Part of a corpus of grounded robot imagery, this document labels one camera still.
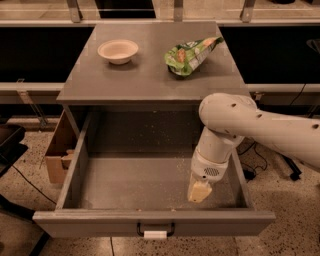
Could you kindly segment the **white gripper with vent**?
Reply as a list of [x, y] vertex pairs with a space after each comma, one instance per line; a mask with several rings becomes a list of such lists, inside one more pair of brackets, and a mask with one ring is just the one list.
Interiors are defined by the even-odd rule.
[[201, 203], [212, 192], [209, 182], [220, 181], [229, 165], [229, 154], [196, 148], [191, 159], [191, 172], [187, 197], [190, 202]]

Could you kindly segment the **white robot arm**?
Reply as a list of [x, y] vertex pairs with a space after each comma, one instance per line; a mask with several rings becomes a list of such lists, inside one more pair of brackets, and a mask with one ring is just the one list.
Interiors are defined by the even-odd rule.
[[200, 203], [220, 181], [244, 138], [320, 169], [320, 122], [262, 111], [249, 97], [214, 93], [199, 106], [203, 131], [191, 159], [188, 200]]

